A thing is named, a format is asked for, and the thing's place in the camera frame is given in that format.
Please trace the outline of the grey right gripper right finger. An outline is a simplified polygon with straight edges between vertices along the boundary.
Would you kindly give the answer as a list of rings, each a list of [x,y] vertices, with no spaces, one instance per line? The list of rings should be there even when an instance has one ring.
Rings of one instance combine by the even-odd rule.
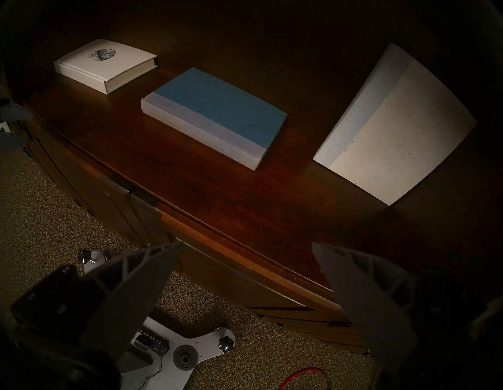
[[[419,337],[408,311],[416,276],[376,255],[312,242],[312,253],[336,295],[336,303],[389,374],[399,374]]]

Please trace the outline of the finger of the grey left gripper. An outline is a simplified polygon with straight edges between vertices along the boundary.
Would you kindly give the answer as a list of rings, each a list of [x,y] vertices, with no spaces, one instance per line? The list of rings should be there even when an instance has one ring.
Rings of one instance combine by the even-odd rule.
[[[0,155],[5,155],[21,146],[21,138],[10,132],[0,133]]]
[[[32,119],[32,112],[17,103],[7,103],[0,108],[1,123]]]

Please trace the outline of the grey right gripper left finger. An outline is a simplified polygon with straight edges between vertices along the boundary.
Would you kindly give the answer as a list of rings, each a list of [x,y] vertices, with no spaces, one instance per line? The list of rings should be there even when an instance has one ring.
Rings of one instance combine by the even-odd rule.
[[[155,308],[182,251],[180,242],[164,243],[85,264],[83,280],[94,283],[104,299],[87,322],[81,345],[118,361]]]

